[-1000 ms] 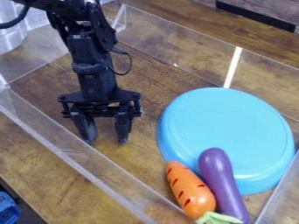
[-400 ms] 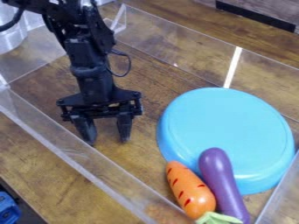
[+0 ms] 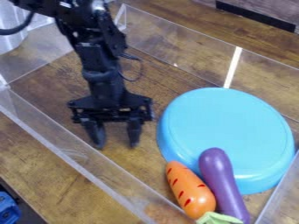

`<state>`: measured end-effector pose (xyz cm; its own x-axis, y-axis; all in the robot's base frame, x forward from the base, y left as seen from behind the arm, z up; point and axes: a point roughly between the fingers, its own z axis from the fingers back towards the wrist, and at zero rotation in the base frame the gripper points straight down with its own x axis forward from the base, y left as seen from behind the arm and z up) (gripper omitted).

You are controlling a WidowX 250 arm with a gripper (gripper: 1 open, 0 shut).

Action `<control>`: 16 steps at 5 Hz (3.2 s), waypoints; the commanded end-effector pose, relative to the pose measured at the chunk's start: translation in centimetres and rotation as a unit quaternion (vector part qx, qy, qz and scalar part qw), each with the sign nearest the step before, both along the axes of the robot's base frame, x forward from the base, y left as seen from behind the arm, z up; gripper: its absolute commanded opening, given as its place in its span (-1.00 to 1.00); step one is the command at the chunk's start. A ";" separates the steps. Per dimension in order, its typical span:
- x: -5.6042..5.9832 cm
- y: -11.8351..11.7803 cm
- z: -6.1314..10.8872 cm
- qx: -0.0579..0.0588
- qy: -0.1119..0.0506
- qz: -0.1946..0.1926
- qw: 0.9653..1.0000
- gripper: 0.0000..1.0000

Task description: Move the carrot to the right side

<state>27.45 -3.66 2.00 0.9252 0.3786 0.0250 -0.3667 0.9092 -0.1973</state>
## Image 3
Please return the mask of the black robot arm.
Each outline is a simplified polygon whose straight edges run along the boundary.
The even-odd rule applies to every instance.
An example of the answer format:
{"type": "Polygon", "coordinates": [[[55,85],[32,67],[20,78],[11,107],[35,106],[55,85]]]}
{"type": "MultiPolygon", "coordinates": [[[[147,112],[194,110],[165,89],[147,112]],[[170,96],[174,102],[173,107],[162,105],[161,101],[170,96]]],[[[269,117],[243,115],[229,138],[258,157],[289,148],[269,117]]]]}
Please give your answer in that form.
{"type": "Polygon", "coordinates": [[[98,147],[106,144],[106,123],[127,123],[138,146],[142,125],[154,119],[153,99],[127,91],[119,59],[127,57],[126,34],[118,29],[106,0],[8,0],[16,7],[55,19],[79,55],[90,95],[68,102],[72,121],[82,124],[98,147]]]}

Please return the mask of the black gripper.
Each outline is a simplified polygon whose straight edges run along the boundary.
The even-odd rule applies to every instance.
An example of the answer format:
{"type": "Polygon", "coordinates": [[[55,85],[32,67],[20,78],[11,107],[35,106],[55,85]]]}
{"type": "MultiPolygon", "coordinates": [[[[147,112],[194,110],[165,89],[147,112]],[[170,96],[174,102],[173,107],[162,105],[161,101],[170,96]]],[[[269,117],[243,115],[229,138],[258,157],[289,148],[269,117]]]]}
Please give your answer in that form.
{"type": "Polygon", "coordinates": [[[68,108],[72,111],[72,121],[82,123],[95,147],[100,150],[107,142],[103,123],[127,122],[130,146],[135,148],[141,141],[142,123],[155,118],[153,99],[130,92],[124,92],[118,101],[83,97],[70,101],[68,108]]]}

